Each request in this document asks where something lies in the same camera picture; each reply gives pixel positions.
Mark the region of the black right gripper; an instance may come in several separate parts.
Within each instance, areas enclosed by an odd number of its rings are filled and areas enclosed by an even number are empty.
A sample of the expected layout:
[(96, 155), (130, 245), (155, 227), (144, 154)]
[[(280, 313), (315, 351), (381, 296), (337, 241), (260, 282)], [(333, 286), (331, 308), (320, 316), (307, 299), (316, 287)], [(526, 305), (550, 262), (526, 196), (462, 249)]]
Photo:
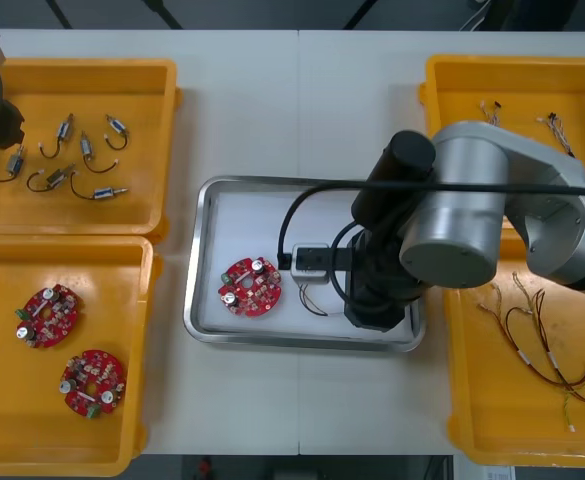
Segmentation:
[(422, 295), (422, 282), (399, 259), (402, 240), (393, 237), (372, 246), (372, 234), (361, 232), (349, 242), (352, 269), (346, 274), (348, 319), (359, 328), (386, 332), (406, 316), (406, 308)]

